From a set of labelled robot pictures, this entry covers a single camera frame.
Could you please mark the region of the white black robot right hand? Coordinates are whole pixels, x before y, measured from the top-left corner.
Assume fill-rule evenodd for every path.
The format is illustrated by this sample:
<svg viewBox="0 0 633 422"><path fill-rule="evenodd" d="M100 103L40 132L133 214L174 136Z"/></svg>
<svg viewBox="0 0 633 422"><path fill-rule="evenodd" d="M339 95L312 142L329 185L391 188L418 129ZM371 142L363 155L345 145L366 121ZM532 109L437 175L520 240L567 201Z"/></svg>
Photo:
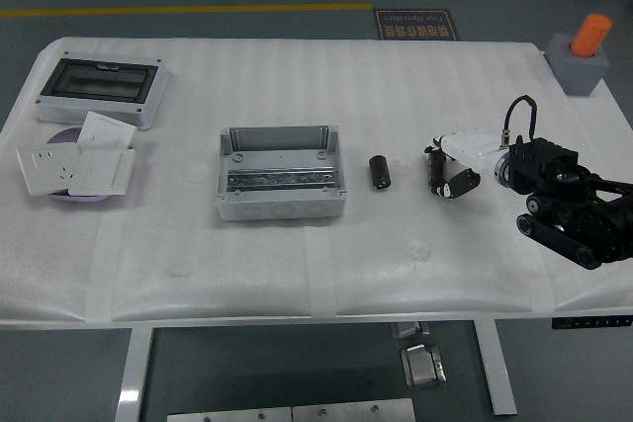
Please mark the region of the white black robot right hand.
<svg viewBox="0 0 633 422"><path fill-rule="evenodd" d="M477 188L487 175L501 186L508 186L508 150L489 131L474 129L442 135L433 139L424 152L429 163L429 187L434 195L446 199L459 198ZM464 169L452 178L445 177L448 160Z"/></svg>

